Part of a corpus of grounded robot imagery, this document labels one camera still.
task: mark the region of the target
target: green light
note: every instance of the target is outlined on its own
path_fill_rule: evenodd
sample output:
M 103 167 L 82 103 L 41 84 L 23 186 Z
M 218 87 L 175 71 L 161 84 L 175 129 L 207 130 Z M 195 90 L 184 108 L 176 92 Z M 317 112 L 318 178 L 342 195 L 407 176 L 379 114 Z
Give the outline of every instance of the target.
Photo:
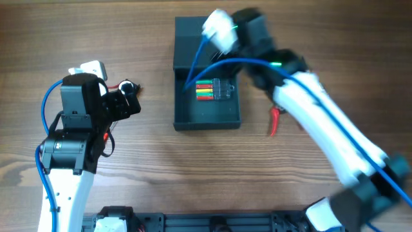
M 281 63 L 281 62 L 271 62 L 270 65 L 273 65 L 273 66 L 282 66 L 282 63 Z

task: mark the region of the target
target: wooden table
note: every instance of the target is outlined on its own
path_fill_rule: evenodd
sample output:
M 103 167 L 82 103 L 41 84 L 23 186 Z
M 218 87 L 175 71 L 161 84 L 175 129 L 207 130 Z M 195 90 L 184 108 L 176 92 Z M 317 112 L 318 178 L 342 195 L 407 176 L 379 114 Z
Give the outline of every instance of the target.
M 174 17 L 258 6 L 279 47 L 303 54 L 337 104 L 376 144 L 412 163 L 410 1 L 159 1 L 0 6 L 0 231 L 36 231 L 44 138 L 41 100 L 67 69 L 98 59 L 109 81 L 140 83 L 142 112 L 118 123 L 100 158 L 87 213 L 204 213 L 302 209 L 341 189 L 311 138 L 289 115 L 268 137 L 270 101 L 241 77 L 239 130 L 173 129 Z M 62 108 L 59 91 L 46 107 Z M 412 231 L 405 203 L 376 226 Z

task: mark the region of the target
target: black box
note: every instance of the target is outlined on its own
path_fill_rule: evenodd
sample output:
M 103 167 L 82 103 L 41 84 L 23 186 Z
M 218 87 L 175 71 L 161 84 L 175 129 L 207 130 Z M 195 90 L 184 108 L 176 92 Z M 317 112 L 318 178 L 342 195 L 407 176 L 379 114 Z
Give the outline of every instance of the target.
M 216 130 L 237 129 L 241 124 L 238 80 L 236 75 L 227 75 L 225 67 L 214 69 L 204 79 L 228 79 L 234 86 L 230 99 L 214 101 L 196 100 L 196 87 L 183 92 L 183 86 L 201 41 L 202 25 L 207 17 L 176 17 L 174 40 L 174 129 Z M 200 55 L 192 78 L 212 64 L 218 49 L 209 43 Z

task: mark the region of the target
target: white plastic part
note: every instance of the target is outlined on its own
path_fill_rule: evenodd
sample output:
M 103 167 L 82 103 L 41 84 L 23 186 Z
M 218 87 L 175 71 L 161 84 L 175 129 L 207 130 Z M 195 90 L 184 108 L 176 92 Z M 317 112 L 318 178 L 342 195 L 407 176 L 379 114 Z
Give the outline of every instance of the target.
M 104 69 L 103 63 L 100 61 L 90 61 L 80 65 L 80 68 L 69 68 L 69 73 L 71 75 L 76 73 L 91 73 L 95 74 L 98 78 L 103 79 L 103 81 L 107 81 L 108 77 L 106 75 L 106 70 Z M 100 94 L 101 96 L 107 93 L 105 87 L 99 83 Z
M 327 231 L 331 228 L 342 227 L 330 207 L 329 199 L 324 198 L 306 210 L 306 216 L 316 231 Z
M 228 54 L 238 40 L 235 25 L 226 11 L 216 9 L 203 24 L 202 35 L 206 36 L 221 52 Z
M 83 171 L 73 175 L 72 169 L 52 169 L 46 179 L 49 182 L 56 206 L 57 232 L 79 232 L 82 229 L 84 208 L 89 197 L 95 175 Z M 50 203 L 43 188 L 43 202 L 38 232 L 52 231 L 52 213 Z
M 362 146 L 367 154 L 381 168 L 385 166 L 387 155 L 368 140 L 325 92 L 319 78 L 314 73 L 297 72 L 293 75 L 297 80 L 309 87 L 323 104 L 341 122 L 351 136 Z M 374 174 L 375 169 L 364 160 L 352 143 L 344 136 L 335 123 L 322 108 L 300 86 L 291 80 L 285 80 L 282 87 L 276 87 L 274 101 L 293 115 L 302 127 L 323 150 L 344 186 L 358 183 L 357 176 L 364 173 Z
M 95 232 L 127 232 L 125 220 L 106 217 L 96 222 Z

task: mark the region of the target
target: wooden tabletop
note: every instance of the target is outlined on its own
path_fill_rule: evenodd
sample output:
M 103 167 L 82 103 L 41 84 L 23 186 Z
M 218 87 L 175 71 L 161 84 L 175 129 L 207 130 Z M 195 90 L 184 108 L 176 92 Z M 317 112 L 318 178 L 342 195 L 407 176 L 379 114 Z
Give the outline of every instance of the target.
M 303 209 L 342 186 L 330 164 L 282 115 L 268 136 L 271 102 L 242 76 L 238 130 L 176 132 L 176 16 L 257 6 L 280 48 L 303 54 L 328 93 L 388 154 L 412 164 L 412 4 L 405 1 L 158 1 L 0 6 L 0 231 L 36 231 L 41 181 L 34 150 L 45 137 L 44 93 L 67 69 L 100 60 L 109 81 L 144 87 L 142 112 L 120 121 L 86 206 L 204 213 Z M 59 91 L 46 107 L 61 110 Z M 401 203 L 375 225 L 412 231 Z

